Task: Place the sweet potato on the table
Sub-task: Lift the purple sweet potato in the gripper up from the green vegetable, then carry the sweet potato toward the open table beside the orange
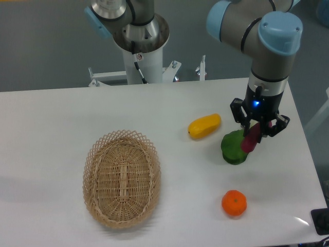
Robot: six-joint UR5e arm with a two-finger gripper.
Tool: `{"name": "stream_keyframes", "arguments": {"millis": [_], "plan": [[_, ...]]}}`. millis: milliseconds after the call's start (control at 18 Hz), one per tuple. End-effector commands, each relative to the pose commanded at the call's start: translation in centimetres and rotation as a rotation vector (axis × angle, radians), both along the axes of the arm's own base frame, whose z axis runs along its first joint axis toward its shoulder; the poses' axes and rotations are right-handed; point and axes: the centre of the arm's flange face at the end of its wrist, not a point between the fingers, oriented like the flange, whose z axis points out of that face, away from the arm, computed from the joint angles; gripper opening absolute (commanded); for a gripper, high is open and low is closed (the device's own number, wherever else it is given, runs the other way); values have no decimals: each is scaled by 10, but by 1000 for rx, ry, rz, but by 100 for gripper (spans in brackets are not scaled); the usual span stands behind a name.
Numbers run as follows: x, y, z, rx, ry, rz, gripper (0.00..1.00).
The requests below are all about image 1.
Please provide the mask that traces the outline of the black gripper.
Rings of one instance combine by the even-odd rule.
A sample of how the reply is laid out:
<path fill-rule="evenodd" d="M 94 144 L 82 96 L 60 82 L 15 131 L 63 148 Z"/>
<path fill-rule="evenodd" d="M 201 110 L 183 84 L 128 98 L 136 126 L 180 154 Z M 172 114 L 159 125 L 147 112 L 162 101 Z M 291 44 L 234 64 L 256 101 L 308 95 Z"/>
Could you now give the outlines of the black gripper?
<path fill-rule="evenodd" d="M 286 84 L 287 78 L 271 82 L 257 76 L 249 77 L 245 99 L 234 98 L 230 104 L 234 121 L 242 126 L 243 136 L 249 133 L 251 119 L 260 124 L 258 143 L 263 137 L 276 136 L 288 126 L 290 118 L 278 114 Z"/>

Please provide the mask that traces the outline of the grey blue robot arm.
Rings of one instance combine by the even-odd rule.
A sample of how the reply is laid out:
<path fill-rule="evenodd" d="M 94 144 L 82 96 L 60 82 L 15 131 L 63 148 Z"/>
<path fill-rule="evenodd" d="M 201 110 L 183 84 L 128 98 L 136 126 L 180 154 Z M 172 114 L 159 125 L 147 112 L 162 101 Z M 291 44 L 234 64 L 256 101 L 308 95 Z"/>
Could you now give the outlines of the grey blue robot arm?
<path fill-rule="evenodd" d="M 303 31 L 291 14 L 295 1 L 219 1 L 209 11 L 206 30 L 252 58 L 246 96 L 230 104 L 245 137 L 260 141 L 284 130 L 289 118 L 279 113 Z M 85 15 L 99 36 L 112 37 L 121 49 L 129 84 L 172 82 L 162 68 L 169 26 L 153 1 L 92 1 Z"/>

